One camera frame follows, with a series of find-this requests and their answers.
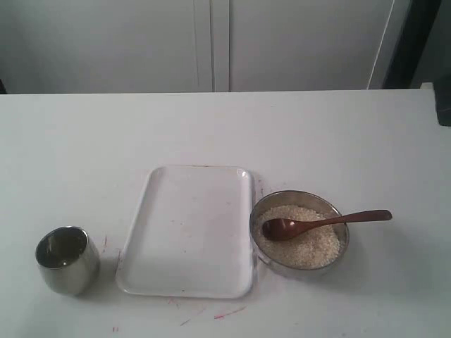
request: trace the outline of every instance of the bowl rim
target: bowl rim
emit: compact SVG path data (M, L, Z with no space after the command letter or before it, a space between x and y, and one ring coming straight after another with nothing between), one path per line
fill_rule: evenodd
M260 252L262 252L266 257L268 257L269 259L271 259L271 261L273 261L273 262L275 262L275 263L277 263L277 264L280 264L281 266L283 266L283 267L285 267L285 268L287 268L287 269L291 269L291 270L295 270L295 271L315 271L315 270L323 270L324 268L327 268L327 267L331 266L332 264L334 264L335 262L337 262L337 261L345 254L345 252L346 252L346 250L347 250L347 247L348 247L348 245L349 245L349 242L350 242L350 231L349 231L349 228L348 228L348 226L347 226L347 223L340 223L340 224L343 224L343 225L345 226L345 232L346 232L346 241L345 241L345 245L344 245L344 247L343 247L343 250L341 251L341 253L338 254L337 257L335 257L335 259L334 259L333 261L331 261L329 264L326 264L326 265L321 266L320 268L312 268L312 269L294 268L294 267L292 267L292 266L283 264L283 263L279 262L278 260L276 260L276 259L270 257L264 250L261 249L261 247L260 247L260 246L257 244L257 242L255 241L254 235L252 234L252 218L254 217L254 212L255 212L256 207L257 207L261 202L263 202L263 201L265 201L265 200L271 198L271 197L274 196L274 195L283 194L283 193L288 193L288 192L294 192L294 193L296 193L296 194L306 194L306 195L309 195L309 196L311 196L311 197L314 197L315 199L318 199L318 200L320 200L320 201L326 203L327 205L329 205L330 208L332 208L332 210L334 210L339 216L342 215L341 212L338 211L337 208L336 208L334 205L332 205L330 202L326 201L325 199L323 199L322 197L320 197L320 196L318 196L318 195L312 194L311 192L303 192L302 190L280 190L280 191L278 191L278 192L272 192L272 193L270 193L269 195L266 195L265 197L263 197L262 199L260 199L258 202L256 202L255 205L254 205L254 207L252 208L252 212L251 212L251 215L250 215L250 217L249 217L249 232L250 232L250 235L251 235L251 239L252 239L253 245L256 245L257 248L260 250Z

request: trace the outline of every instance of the wooden spoon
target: wooden spoon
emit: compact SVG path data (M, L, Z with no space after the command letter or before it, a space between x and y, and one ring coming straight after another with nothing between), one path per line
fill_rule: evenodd
M315 220L314 222L301 222L298 220L288 220L287 218L275 218L267 220L262 225L263 235L271 241L286 241L292 239L303 232L316 227L337 223L357 223L374 222L378 220L391 220L392 214L388 210L370 210L361 213L351 213L340 217L328 218L325 220Z

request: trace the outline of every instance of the white tray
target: white tray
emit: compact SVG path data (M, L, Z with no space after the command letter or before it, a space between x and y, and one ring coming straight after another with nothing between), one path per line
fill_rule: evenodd
M173 165L149 176L116 273L131 294L237 298L252 286L252 176Z

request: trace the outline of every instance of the cabinet door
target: cabinet door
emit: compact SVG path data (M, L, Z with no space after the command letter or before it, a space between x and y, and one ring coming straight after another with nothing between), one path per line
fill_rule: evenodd
M2 0L10 93L210 92L209 0Z
M409 0L231 0L233 91L383 84Z

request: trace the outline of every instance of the stainless steel bowl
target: stainless steel bowl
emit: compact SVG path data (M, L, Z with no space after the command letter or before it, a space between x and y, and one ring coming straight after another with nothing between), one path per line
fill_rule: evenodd
M286 266L268 256L255 242L252 229L257 226L257 219L271 208L287 205L302 206L304 208L312 209L318 213L322 213L327 218L341 216L341 214L332 204L322 199L321 197L310 194L308 192L300 192L296 190L274 192L262 198L252 210L249 220L249 230L251 233L252 246L254 247L254 250L256 251L260 259L265 262L265 264L270 269L272 269L279 275L297 279L307 279L324 274L342 258L347 249L347 245L350 240L350 234L346 223L333 225L333 230L335 231L338 240L340 241L340 250L338 252L337 258L333 262L320 268L299 269Z

